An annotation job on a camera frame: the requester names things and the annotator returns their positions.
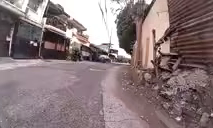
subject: corrugated metal fence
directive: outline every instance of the corrugated metal fence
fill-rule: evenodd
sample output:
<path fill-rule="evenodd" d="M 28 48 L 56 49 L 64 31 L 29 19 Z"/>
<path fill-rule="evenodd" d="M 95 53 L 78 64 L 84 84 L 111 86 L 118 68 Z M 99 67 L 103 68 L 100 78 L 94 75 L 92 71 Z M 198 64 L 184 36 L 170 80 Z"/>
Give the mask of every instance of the corrugated metal fence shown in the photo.
<path fill-rule="evenodd" d="M 213 65 L 213 0 L 168 0 L 171 51 L 184 64 Z"/>

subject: parked car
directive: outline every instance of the parked car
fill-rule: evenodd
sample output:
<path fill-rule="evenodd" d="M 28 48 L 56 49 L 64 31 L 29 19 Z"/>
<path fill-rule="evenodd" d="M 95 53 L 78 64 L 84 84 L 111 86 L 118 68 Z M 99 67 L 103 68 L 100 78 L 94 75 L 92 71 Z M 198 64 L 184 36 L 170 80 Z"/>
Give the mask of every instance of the parked car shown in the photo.
<path fill-rule="evenodd" d="M 100 55 L 99 60 L 102 63 L 111 63 L 111 59 L 107 55 Z"/>

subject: street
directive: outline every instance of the street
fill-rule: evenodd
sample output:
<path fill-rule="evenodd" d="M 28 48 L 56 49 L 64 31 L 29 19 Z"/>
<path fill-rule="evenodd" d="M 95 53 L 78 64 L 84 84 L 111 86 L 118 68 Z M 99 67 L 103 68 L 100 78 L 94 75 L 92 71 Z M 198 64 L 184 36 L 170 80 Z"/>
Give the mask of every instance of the street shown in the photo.
<path fill-rule="evenodd" d="M 65 62 L 0 71 L 0 128 L 148 128 L 113 94 L 120 67 Z"/>

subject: white building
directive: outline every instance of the white building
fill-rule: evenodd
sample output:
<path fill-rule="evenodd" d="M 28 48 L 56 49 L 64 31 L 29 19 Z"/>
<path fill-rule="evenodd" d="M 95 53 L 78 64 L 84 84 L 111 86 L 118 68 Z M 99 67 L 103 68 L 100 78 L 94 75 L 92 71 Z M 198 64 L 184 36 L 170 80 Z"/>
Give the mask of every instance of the white building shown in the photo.
<path fill-rule="evenodd" d="M 0 57 L 37 56 L 48 1 L 0 0 Z"/>

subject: sidewalk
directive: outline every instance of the sidewalk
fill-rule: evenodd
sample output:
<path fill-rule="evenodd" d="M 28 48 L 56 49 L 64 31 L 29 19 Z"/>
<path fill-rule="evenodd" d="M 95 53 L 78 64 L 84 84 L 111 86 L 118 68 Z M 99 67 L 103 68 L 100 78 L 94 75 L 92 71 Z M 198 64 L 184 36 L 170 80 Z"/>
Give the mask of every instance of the sidewalk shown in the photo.
<path fill-rule="evenodd" d="M 15 69 L 19 67 L 34 66 L 43 63 L 40 59 L 14 60 L 11 58 L 0 58 L 0 71 Z"/>

